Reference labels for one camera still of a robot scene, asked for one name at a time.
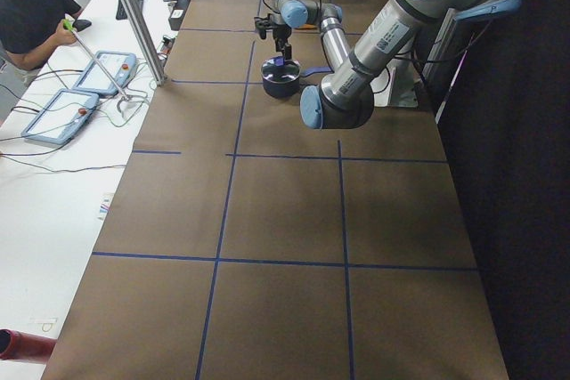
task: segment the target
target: black t-shirt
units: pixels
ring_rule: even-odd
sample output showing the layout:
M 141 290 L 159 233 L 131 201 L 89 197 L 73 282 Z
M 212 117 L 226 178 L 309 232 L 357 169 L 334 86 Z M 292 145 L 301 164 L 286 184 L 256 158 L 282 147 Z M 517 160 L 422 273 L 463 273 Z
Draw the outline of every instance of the black t-shirt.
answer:
M 0 0 L 0 40 L 9 53 L 29 53 L 57 29 L 65 14 L 79 12 L 74 0 Z

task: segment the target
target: brown table surface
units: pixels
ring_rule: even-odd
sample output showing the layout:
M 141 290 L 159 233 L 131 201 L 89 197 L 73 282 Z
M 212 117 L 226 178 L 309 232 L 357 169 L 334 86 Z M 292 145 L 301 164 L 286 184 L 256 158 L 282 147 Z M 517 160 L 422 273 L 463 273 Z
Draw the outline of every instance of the brown table surface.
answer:
M 351 44 L 386 2 L 323 1 Z M 306 128 L 266 14 L 191 1 L 43 379 L 508 378 L 433 114 Z

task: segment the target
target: dark backdrop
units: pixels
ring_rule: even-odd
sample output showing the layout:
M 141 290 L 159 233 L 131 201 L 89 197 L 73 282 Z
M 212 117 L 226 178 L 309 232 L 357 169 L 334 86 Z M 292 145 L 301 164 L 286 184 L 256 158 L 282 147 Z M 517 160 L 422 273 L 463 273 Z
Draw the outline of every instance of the dark backdrop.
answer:
M 570 379 L 570 0 L 468 54 L 440 133 L 511 380 Z

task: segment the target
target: white table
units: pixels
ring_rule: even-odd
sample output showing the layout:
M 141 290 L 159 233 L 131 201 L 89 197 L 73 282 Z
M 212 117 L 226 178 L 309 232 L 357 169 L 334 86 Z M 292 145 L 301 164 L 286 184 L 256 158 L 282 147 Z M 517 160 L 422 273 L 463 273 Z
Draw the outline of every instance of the white table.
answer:
M 92 0 L 81 18 L 93 26 L 80 36 L 93 52 L 135 53 L 144 62 L 128 20 L 115 20 L 118 0 Z M 145 0 L 143 15 L 155 46 L 163 35 L 175 36 L 168 26 L 168 8 L 162 0 Z M 83 69 L 90 61 L 79 44 L 56 50 L 42 72 Z M 144 91 L 149 100 L 154 81 L 145 66 L 129 86 Z M 78 74 L 40 77 L 23 96 L 44 105 L 63 87 L 71 87 Z M 147 107 L 123 103 L 125 123 L 116 109 L 118 97 L 95 111 L 89 123 L 70 144 L 50 155 L 17 157 L 51 169 L 124 165 Z M 33 106 L 20 101 L 21 106 Z M 19 136 L 32 115 L 13 112 L 0 127 L 0 140 Z M 3 153 L 41 153 L 51 147 L 22 139 L 0 141 Z M 65 320 L 87 260 L 102 227 L 99 208 L 105 193 L 118 186 L 123 168 L 53 174 L 0 158 L 0 328 L 57 337 Z M 0 380 L 36 380 L 44 365 L 0 361 Z

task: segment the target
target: metal pole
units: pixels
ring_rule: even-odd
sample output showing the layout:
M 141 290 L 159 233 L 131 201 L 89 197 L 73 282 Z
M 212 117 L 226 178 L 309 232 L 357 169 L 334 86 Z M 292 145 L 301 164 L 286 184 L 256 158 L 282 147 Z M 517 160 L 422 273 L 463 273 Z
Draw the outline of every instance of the metal pole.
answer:
M 133 27 L 134 35 L 139 42 L 152 76 L 157 85 L 164 84 L 167 79 L 164 68 L 160 63 L 159 56 L 156 53 L 154 44 L 152 43 L 151 34 L 144 22 L 143 12 L 135 0 L 121 0 L 125 6 L 126 16 L 128 17 L 131 26 Z

